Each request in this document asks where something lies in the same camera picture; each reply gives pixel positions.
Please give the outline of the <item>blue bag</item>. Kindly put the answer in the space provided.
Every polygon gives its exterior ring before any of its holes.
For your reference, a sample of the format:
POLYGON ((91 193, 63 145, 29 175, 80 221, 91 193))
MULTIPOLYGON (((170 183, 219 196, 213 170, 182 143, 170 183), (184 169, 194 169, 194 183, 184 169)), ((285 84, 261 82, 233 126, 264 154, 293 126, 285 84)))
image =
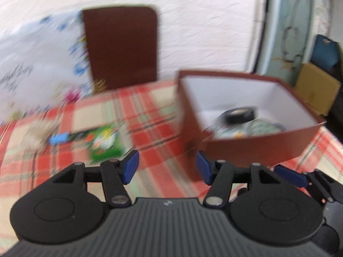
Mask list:
POLYGON ((310 62, 331 74, 340 62, 337 43, 323 35, 316 35, 310 62))

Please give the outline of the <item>white snack packet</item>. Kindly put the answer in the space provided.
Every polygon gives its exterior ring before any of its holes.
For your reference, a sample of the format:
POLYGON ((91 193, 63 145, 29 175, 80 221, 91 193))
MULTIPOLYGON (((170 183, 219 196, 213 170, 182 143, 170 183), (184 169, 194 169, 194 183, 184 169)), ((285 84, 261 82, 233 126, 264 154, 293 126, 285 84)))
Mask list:
POLYGON ((216 139, 237 139, 248 136, 247 124, 225 124, 217 120, 212 125, 213 137, 216 139))

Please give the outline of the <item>patterned round tin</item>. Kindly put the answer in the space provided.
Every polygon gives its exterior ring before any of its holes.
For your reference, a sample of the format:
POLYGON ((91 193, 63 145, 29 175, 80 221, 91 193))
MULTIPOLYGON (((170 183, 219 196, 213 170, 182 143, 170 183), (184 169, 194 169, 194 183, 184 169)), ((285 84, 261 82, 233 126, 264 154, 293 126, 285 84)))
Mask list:
POLYGON ((273 123, 264 119, 253 120, 248 127, 249 136, 264 136, 282 133, 285 128, 278 123, 273 123))

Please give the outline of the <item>pale blue cabinet door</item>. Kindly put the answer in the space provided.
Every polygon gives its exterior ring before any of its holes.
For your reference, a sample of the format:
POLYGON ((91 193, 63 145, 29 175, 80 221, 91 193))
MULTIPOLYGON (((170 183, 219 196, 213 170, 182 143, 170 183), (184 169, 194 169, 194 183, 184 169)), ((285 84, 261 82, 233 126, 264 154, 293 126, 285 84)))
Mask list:
POLYGON ((253 72, 294 85, 309 47, 314 0, 266 0, 253 72))

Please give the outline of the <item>blue capped marker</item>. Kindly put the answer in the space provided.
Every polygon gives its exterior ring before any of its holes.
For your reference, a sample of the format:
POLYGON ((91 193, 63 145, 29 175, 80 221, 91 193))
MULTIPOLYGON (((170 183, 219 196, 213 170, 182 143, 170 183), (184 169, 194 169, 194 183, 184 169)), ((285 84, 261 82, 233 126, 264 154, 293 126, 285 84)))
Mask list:
POLYGON ((62 143, 73 142, 76 140, 84 139, 91 130, 79 131, 79 132, 64 132, 50 137, 48 143, 51 146, 59 145, 62 143))

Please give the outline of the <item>black tape roll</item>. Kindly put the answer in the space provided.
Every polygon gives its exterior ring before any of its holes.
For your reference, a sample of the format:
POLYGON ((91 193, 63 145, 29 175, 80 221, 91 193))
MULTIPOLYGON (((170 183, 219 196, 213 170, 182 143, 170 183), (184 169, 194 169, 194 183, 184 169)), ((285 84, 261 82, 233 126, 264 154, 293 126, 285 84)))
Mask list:
POLYGON ((253 107, 240 107, 227 110, 223 113, 223 119, 227 124, 244 124, 255 119, 253 107))

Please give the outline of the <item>green snack packet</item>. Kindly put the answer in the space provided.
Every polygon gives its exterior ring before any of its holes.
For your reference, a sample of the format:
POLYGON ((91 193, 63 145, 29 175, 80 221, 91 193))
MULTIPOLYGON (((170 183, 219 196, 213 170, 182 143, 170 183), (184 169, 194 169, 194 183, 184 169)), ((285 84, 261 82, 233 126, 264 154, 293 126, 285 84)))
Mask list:
POLYGON ((119 127, 114 124, 94 129, 86 136, 88 155, 91 163, 124 156, 126 147, 119 127))

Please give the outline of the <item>tan cardboard box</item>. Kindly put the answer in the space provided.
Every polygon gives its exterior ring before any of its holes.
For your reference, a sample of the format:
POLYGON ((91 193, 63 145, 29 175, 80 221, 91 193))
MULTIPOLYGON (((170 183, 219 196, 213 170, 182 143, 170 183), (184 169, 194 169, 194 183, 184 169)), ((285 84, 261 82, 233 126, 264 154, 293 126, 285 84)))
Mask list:
POLYGON ((302 65, 294 87, 299 97, 323 116, 330 112, 340 88, 340 81, 312 63, 302 65))

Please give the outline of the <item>red-brown cardboard box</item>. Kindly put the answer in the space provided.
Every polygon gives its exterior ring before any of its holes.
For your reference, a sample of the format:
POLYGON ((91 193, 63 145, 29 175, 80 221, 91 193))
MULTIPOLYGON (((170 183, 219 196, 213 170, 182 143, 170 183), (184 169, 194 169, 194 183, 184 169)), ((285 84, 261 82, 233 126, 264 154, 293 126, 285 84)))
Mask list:
POLYGON ((236 166, 275 165, 298 157, 324 120, 279 79, 224 71, 182 70, 177 80, 183 166, 194 180, 210 179, 195 158, 236 166))

